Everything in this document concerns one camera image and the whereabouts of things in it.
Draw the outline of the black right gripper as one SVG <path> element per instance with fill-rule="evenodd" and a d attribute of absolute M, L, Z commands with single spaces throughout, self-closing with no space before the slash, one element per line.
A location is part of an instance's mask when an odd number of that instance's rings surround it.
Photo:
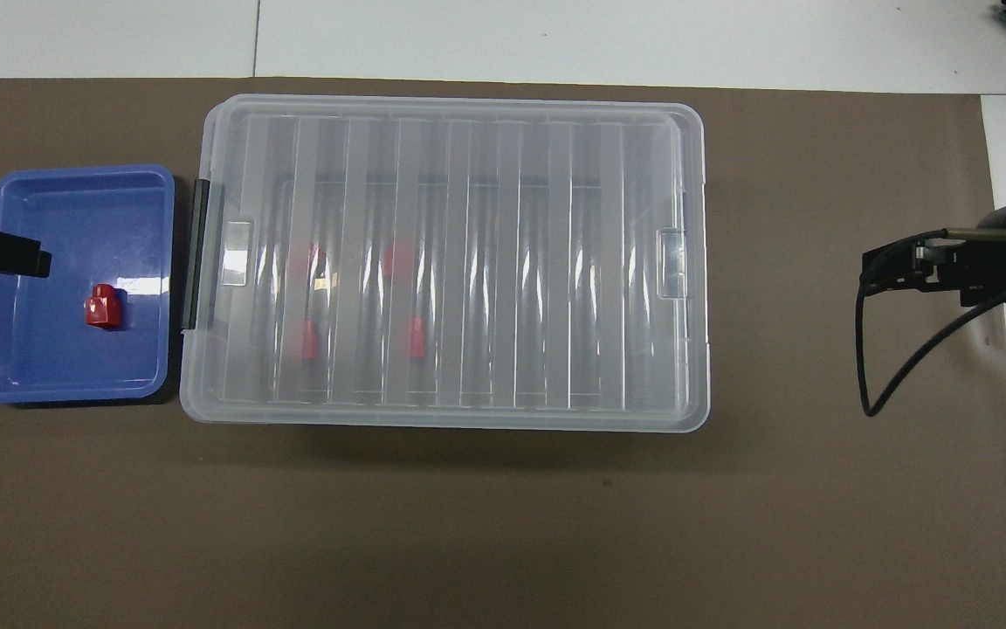
<path fill-rule="evenodd" d="M 911 235 L 872 248 L 861 258 L 861 292 L 957 292 L 964 308 L 1006 290 L 1006 206 L 971 228 Z"/>

